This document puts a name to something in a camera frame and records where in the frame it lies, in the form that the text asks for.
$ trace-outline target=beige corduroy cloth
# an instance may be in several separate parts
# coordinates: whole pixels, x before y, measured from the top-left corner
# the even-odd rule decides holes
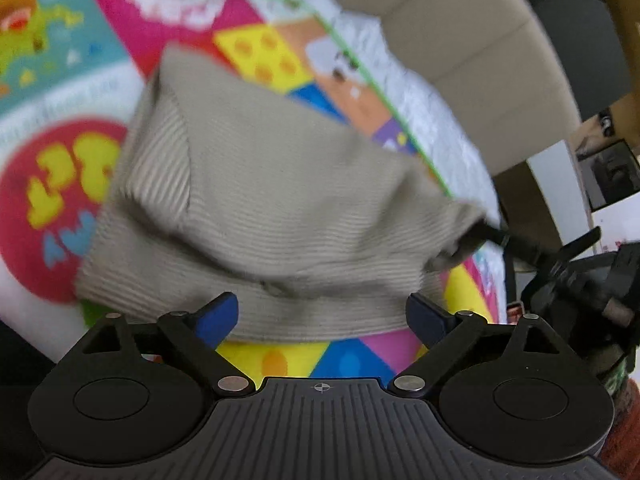
[[[239,340],[388,332],[411,292],[443,301],[433,271],[469,254],[451,248],[481,216],[419,160],[169,47],[76,289],[147,320],[231,291]]]

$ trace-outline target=red circle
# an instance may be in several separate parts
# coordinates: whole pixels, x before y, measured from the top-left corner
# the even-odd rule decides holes
[[[72,146],[76,138],[85,132],[103,134],[122,143],[126,127],[111,121],[83,119],[59,124],[34,136],[18,149],[0,176],[0,256],[9,272],[28,291],[46,300],[69,303],[75,300],[74,279],[81,256],[73,254],[61,242],[62,229],[75,232],[79,227],[79,214],[91,213],[94,218],[100,205],[92,202],[82,190],[79,176],[81,167],[73,156]],[[60,191],[64,209],[50,224],[41,229],[33,228],[28,221],[30,203],[27,185],[31,177],[46,182],[47,173],[38,167],[36,157],[53,143],[63,144],[74,161],[76,179]],[[64,251],[63,259],[49,267],[44,259],[44,238],[54,237],[57,246]]]

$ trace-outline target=beige sofa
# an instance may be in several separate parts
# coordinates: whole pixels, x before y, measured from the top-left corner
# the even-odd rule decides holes
[[[446,99],[492,174],[580,124],[556,53],[526,0],[338,0],[380,16],[391,51]]]

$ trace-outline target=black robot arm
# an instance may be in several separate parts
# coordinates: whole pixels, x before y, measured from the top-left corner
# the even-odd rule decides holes
[[[521,295],[524,310],[543,317],[601,382],[620,376],[623,367],[633,370],[640,344],[640,243],[575,260],[599,241],[600,228],[556,253],[483,222],[468,236],[489,240],[537,269]]]
[[[516,247],[501,233],[472,235]],[[632,340],[628,306],[616,300],[624,315],[607,316],[612,298],[602,309],[585,304],[586,286],[556,269],[564,260],[556,266],[523,243],[514,252],[530,251],[566,300],[577,295],[581,312]],[[614,478],[596,458],[614,418],[610,395],[543,316],[492,325],[412,294],[406,318],[430,350],[390,384],[267,378],[256,390],[214,349],[238,319],[233,294],[155,324],[109,314],[31,397],[48,456],[29,478]]]

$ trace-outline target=children's play mat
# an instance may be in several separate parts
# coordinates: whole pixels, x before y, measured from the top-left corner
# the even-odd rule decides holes
[[[389,54],[374,18],[333,0],[0,0],[0,316],[53,360],[102,314],[76,300],[74,276],[126,124],[172,41],[423,158],[447,193],[497,220],[477,150],[438,93]],[[443,275],[447,306],[504,322],[503,281],[500,254],[482,248]],[[358,375],[375,360],[388,380],[420,351],[408,331],[303,347],[220,352],[259,382]]]

